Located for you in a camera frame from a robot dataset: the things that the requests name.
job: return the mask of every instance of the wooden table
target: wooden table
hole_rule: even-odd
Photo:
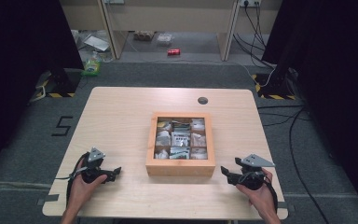
[[[208,98],[201,105],[199,97]],[[150,121],[153,112],[206,112],[211,115],[216,168],[212,177],[149,176],[145,169]],[[102,169],[122,172],[115,182],[96,189],[79,212],[82,217],[144,217],[189,219],[260,219],[248,199],[220,172],[220,166],[240,172],[235,157],[252,153],[272,161],[255,106],[247,90],[179,88],[95,88],[77,124],[57,177],[68,176],[78,158],[92,147],[106,154]],[[283,202],[274,168],[273,187]],[[55,180],[46,202],[46,216],[61,216],[67,181]],[[278,216],[286,218],[286,209]]]

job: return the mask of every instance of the wall socket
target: wall socket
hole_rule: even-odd
[[[240,6],[241,7],[245,7],[245,1],[246,0],[241,0],[240,2]],[[261,0],[247,0],[248,1],[248,7],[256,7],[257,6],[257,3],[258,3],[258,6],[260,7],[261,5]]]

